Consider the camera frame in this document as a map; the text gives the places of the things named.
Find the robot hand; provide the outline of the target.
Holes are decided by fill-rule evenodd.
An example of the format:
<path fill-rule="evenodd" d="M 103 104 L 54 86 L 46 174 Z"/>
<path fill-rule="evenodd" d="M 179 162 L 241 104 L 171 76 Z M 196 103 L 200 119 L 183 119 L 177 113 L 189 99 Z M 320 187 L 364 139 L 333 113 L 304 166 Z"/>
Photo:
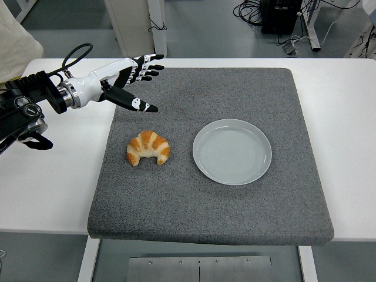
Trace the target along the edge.
<path fill-rule="evenodd" d="M 125 109 L 138 112 L 157 112 L 158 108 L 124 90 L 135 82 L 150 81 L 164 69 L 153 65 L 163 55 L 151 54 L 135 58 L 124 58 L 92 71 L 85 78 L 70 78 L 65 89 L 72 98 L 72 108 L 86 106 L 90 101 L 108 100 Z"/>

